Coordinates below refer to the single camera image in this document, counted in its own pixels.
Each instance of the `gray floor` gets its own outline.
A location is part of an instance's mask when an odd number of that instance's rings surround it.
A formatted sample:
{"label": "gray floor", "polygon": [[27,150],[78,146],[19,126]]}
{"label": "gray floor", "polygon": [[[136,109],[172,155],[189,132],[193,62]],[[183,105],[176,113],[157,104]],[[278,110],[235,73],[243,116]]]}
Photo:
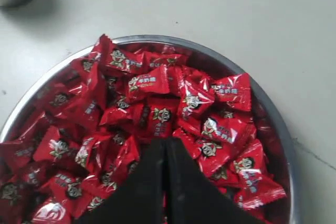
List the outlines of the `gray floor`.
{"label": "gray floor", "polygon": [[304,223],[335,223],[334,0],[34,0],[0,13],[0,125],[56,63],[110,37],[206,45],[265,89],[296,143]]}

